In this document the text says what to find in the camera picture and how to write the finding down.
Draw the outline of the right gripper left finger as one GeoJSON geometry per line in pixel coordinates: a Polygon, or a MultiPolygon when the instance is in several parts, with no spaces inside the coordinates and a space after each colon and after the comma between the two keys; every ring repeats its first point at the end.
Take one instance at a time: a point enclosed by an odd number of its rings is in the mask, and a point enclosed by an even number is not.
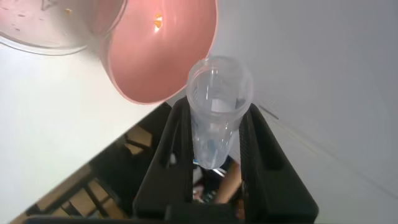
{"type": "Polygon", "coordinates": [[[138,218],[162,218],[173,204],[190,203],[193,193],[193,144],[186,97],[169,114],[149,169],[132,203],[138,218]]]}

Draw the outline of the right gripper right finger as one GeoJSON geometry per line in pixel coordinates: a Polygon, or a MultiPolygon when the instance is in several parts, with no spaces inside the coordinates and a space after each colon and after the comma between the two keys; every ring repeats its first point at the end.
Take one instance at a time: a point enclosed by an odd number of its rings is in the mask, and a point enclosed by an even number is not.
{"type": "Polygon", "coordinates": [[[239,142],[245,220],[313,223],[318,205],[254,104],[239,126],[239,142]]]}

